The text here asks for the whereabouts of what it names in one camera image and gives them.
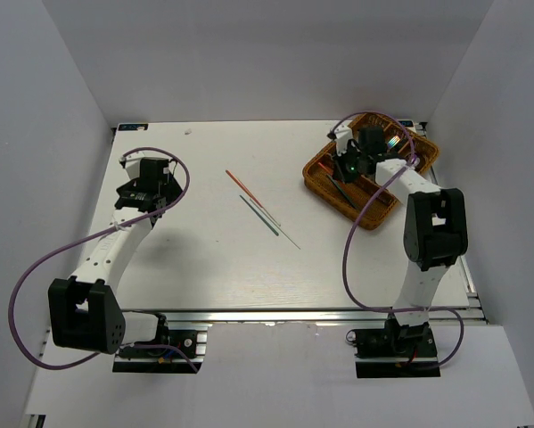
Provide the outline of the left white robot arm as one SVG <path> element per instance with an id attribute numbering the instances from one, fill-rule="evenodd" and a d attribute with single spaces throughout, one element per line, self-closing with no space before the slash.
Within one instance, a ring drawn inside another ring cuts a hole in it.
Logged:
<path id="1" fill-rule="evenodd" d="M 117 188 L 111 232 L 104 233 L 86 260 L 67 279 L 48 289 L 53 342 L 63 348 L 114 354 L 139 342 L 149 355 L 169 346 L 169 333 L 158 315 L 123 312 L 117 302 L 119 281 L 142 240 L 162 217 L 162 209 L 183 189 L 170 160 L 128 155 L 123 166 L 129 181 Z"/>

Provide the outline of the iridescent rainbow fork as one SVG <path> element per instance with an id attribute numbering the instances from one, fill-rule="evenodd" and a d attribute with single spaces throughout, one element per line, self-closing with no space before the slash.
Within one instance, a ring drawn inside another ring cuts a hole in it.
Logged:
<path id="1" fill-rule="evenodd" d="M 400 136 L 393 136 L 387 143 L 387 148 L 389 150 L 393 150 L 396 146 L 398 146 L 402 141 L 402 138 Z"/>

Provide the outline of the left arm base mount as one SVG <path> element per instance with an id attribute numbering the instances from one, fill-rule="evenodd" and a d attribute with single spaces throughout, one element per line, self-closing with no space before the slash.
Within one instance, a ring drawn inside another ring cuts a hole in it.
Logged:
<path id="1" fill-rule="evenodd" d="M 195 375 L 201 368 L 209 325 L 163 321 L 148 342 L 123 345 L 115 354 L 117 374 Z"/>

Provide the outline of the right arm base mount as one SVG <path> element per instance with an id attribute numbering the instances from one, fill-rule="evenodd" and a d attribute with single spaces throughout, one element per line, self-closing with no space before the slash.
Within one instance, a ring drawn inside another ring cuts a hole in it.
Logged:
<path id="1" fill-rule="evenodd" d="M 359 379 L 432 378 L 440 376 L 438 352 L 430 325 L 400 325 L 390 315 L 381 328 L 353 329 L 346 343 L 355 349 Z"/>

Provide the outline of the teal chopstick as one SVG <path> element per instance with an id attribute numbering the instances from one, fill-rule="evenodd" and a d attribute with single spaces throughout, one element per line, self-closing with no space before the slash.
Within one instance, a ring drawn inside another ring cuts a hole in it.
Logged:
<path id="1" fill-rule="evenodd" d="M 336 188 L 336 190 L 345 199 L 345 201 L 349 204 L 349 206 L 352 207 L 354 210 L 358 210 L 358 206 L 353 202 L 353 200 L 349 197 L 349 195 L 345 192 L 345 190 L 339 185 L 339 183 L 336 180 L 334 180 L 330 174 L 326 173 L 326 176 L 330 180 L 330 182 L 333 184 L 333 186 Z"/>
<path id="2" fill-rule="evenodd" d="M 239 195 L 239 198 L 251 209 L 251 211 L 259 218 L 259 220 L 275 235 L 279 236 L 279 232 L 275 229 L 274 226 L 272 226 L 268 220 L 257 210 L 254 208 L 250 201 L 248 201 L 245 197 L 242 195 Z"/>

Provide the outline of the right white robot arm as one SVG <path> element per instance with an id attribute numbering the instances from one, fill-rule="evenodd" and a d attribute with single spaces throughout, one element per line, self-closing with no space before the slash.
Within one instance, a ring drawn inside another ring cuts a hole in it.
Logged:
<path id="1" fill-rule="evenodd" d="M 413 329 L 429 320 L 441 279 L 468 248 L 464 195 L 420 175 L 415 147 L 406 156 L 394 151 L 380 127 L 361 128 L 354 135 L 349 127 L 336 126 L 328 137 L 335 142 L 335 179 L 351 183 L 370 178 L 380 193 L 389 191 L 406 208 L 402 241 L 407 271 L 389 314 L 397 324 L 383 334 L 390 353 L 405 355 L 416 344 Z"/>

